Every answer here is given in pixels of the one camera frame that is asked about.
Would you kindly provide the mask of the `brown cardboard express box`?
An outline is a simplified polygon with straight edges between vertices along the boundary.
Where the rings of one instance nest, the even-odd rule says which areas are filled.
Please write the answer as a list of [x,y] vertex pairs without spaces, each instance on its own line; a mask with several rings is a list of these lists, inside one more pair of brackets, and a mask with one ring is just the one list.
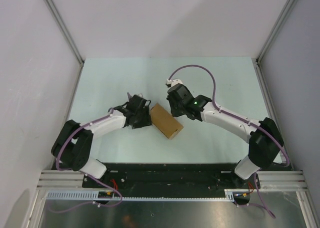
[[173,139],[184,126],[179,123],[163,106],[156,103],[150,110],[153,125],[167,138]]

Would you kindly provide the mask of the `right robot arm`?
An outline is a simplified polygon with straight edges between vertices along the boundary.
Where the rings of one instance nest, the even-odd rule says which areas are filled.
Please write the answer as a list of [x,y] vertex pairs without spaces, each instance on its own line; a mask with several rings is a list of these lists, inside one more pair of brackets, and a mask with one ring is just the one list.
[[270,167],[278,153],[283,150],[284,141],[272,119],[265,118],[259,121],[239,116],[214,105],[209,97],[194,97],[181,83],[167,86],[166,99],[174,117],[185,115],[191,120],[216,125],[248,144],[248,155],[233,170],[235,177],[247,180],[258,170]]

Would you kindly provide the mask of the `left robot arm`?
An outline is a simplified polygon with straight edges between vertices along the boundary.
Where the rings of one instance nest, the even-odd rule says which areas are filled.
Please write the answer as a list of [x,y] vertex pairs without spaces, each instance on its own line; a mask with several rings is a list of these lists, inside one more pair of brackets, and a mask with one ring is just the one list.
[[93,140],[128,126],[132,129],[150,126],[150,104],[151,101],[141,94],[129,95],[127,102],[109,108],[105,116],[94,121],[83,124],[72,119],[67,121],[51,149],[56,169],[79,171],[96,179],[102,178],[107,167],[91,157]]

